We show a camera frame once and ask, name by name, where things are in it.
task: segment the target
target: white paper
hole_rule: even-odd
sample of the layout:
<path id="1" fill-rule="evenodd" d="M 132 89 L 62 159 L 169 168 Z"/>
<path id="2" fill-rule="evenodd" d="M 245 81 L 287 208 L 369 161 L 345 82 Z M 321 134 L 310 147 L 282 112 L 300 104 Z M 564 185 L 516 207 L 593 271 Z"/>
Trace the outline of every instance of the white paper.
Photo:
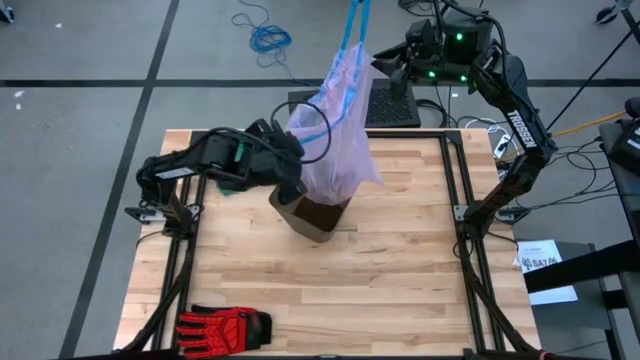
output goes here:
<path id="1" fill-rule="evenodd" d="M 556 243 L 553 240 L 520 241 L 518 257 L 523 273 L 562 262 Z M 573 286 L 539 291 L 529 294 L 531 305 L 555 304 L 578 300 Z"/>

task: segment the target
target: plastic bag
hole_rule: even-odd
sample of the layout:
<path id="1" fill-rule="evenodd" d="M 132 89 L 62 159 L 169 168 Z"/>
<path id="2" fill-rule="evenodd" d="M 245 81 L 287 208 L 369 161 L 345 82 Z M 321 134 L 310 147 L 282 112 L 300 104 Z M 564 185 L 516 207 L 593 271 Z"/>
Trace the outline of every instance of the plastic bag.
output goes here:
<path id="1" fill-rule="evenodd" d="M 364 1 L 360 42 L 346 49 L 358 0 L 352 0 L 340 51 L 318 94 L 309 102 L 322 110 L 331 124 L 331 146 L 322 160 L 302 167 L 302 181 L 310 200 L 336 205 L 353 196 L 363 181 L 382 184 L 369 152 L 365 121 L 373 85 L 373 59 L 364 50 L 371 0 Z M 288 124 L 305 150 L 303 160 L 315 159 L 325 150 L 327 126 L 310 106 L 298 105 Z"/>

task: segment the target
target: red glove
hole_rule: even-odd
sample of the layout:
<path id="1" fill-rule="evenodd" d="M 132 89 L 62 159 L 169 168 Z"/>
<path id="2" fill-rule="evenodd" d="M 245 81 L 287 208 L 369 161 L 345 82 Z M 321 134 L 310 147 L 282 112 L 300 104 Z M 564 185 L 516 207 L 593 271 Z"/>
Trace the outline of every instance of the red glove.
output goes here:
<path id="1" fill-rule="evenodd" d="M 252 308 L 191 306 L 180 315 L 176 331 L 190 359 L 230 355 L 271 343 L 271 316 Z"/>

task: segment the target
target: blue cable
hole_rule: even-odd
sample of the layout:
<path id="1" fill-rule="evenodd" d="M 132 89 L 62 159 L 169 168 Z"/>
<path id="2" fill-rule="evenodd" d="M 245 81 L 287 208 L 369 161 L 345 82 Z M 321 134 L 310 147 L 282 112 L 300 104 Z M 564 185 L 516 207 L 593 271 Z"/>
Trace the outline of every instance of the blue cable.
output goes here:
<path id="1" fill-rule="evenodd" d="M 278 64 L 287 71 L 294 82 L 306 86 L 312 86 L 306 81 L 296 79 L 293 74 L 291 74 L 291 70 L 289 70 L 289 66 L 286 63 L 287 54 L 285 52 L 285 49 L 287 46 L 291 45 L 293 40 L 291 39 L 291 35 L 289 35 L 289 33 L 283 30 L 281 27 L 277 25 L 267 25 L 267 22 L 269 22 L 270 18 L 269 10 L 267 10 L 262 5 L 251 4 L 245 2 L 244 0 L 238 0 L 238 2 L 246 6 L 260 8 L 266 15 L 266 18 L 263 22 L 260 23 L 260 25 L 255 25 L 247 13 L 237 13 L 231 17 L 231 23 L 233 25 L 251 27 L 251 38 L 249 39 L 249 46 L 253 51 L 258 53 L 256 64 L 261 68 L 268 68 Z M 238 18 L 243 18 L 245 21 L 238 22 Z M 264 59 L 266 57 L 272 58 L 273 60 L 267 64 L 261 62 L 260 59 Z"/>

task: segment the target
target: wooden tabletop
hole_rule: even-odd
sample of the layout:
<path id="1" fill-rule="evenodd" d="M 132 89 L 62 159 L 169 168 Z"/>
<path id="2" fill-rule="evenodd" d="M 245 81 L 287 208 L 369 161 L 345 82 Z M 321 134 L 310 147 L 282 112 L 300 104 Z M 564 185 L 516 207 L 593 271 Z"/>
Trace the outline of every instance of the wooden tabletop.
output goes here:
<path id="1" fill-rule="evenodd" d="M 187 147 L 191 132 L 168 130 L 162 153 Z M 485 130 L 461 132 L 474 195 L 482 198 L 498 183 L 489 138 Z M 456 355 L 474 348 L 439 141 L 374 138 L 369 146 L 385 185 L 363 183 L 324 244 L 291 230 L 269 205 L 272 187 L 231 196 L 207 187 L 188 303 L 270 313 L 272 345 L 250 355 Z M 159 229 L 145 226 L 142 234 Z M 512 237 L 505 225 L 492 232 Z M 131 341 L 158 304 L 169 243 L 157 236 L 139 246 L 114 348 Z M 539 347 L 514 244 L 487 236 L 485 246 L 498 304 Z M 175 309 L 169 313 L 173 324 Z M 482 306 L 481 314 L 491 347 Z M 170 333 L 167 326 L 165 344 Z"/>

